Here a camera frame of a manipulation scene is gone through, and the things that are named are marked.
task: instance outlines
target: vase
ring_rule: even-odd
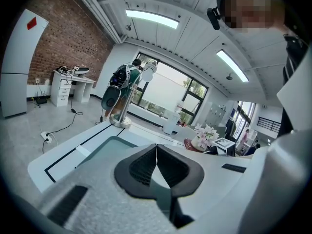
[[[204,148],[202,148],[202,147],[199,147],[199,138],[198,138],[197,136],[196,136],[194,139],[192,139],[191,144],[192,144],[192,146],[193,146],[195,149],[197,149],[197,150],[199,150],[199,151],[201,151],[201,152],[206,151],[206,149],[204,149]]]

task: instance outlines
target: floor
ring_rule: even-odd
[[[61,144],[71,137],[93,127],[99,121],[102,107],[100,100],[91,97],[88,103],[80,104],[72,101],[77,115],[73,125],[54,136]],[[74,114],[70,111],[71,105],[67,107],[55,107],[50,101],[39,108],[32,102],[27,103],[27,113],[16,117],[0,118],[0,168],[10,190],[22,196],[31,204],[40,197],[40,192],[32,182],[27,167],[28,164],[42,155],[43,138],[42,131],[55,131],[68,126]],[[162,133],[162,129],[128,115],[135,123],[149,128],[155,132]],[[44,152],[48,152],[57,145],[55,140],[51,144],[45,143]]]

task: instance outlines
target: fluorescent light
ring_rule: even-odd
[[[154,21],[157,23],[167,25],[174,29],[176,29],[179,24],[179,22],[174,19],[162,16],[159,14],[151,13],[151,12],[145,12],[145,11],[139,11],[139,10],[126,10],[126,13],[127,13],[127,16],[129,17]]]
[[[238,67],[238,65],[232,60],[232,58],[221,49],[217,52],[217,55],[233,69],[233,71],[238,75],[238,77],[242,80],[242,82],[249,81],[248,78],[245,76],[243,71]]]

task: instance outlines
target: power strip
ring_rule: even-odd
[[[52,138],[50,136],[47,136],[48,133],[49,132],[42,132],[40,135],[44,140],[48,139],[46,142],[50,144],[52,142]]]

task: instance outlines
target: flower bouquet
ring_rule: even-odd
[[[194,148],[202,152],[204,152],[207,147],[211,146],[212,141],[219,138],[219,134],[217,134],[216,129],[208,125],[206,125],[205,128],[202,128],[201,125],[197,124],[194,130],[197,135],[191,141],[191,144]]]

